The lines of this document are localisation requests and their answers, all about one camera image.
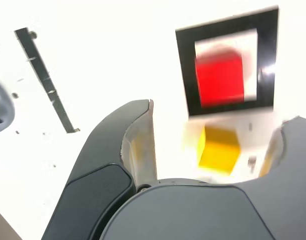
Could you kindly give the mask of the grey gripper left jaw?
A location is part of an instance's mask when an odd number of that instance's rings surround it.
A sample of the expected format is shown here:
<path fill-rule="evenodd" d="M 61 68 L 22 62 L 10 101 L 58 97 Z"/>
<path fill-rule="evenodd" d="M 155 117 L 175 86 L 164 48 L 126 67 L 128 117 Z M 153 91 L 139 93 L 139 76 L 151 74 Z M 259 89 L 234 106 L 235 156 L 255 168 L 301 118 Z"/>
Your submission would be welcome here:
<path fill-rule="evenodd" d="M 137 188 L 157 178 L 152 100 L 134 100 L 91 132 L 43 234 L 46 240 L 97 240 Z"/>

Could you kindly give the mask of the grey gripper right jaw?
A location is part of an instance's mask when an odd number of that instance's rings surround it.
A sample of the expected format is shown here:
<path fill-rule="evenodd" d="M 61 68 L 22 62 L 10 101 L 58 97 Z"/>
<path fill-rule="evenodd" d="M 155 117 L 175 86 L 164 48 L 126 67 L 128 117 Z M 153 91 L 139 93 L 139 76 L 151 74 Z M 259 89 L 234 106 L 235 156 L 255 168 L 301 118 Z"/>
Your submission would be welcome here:
<path fill-rule="evenodd" d="M 156 185 L 128 200 L 103 240 L 306 240 L 306 119 L 275 132 L 265 176 L 233 184 Z"/>

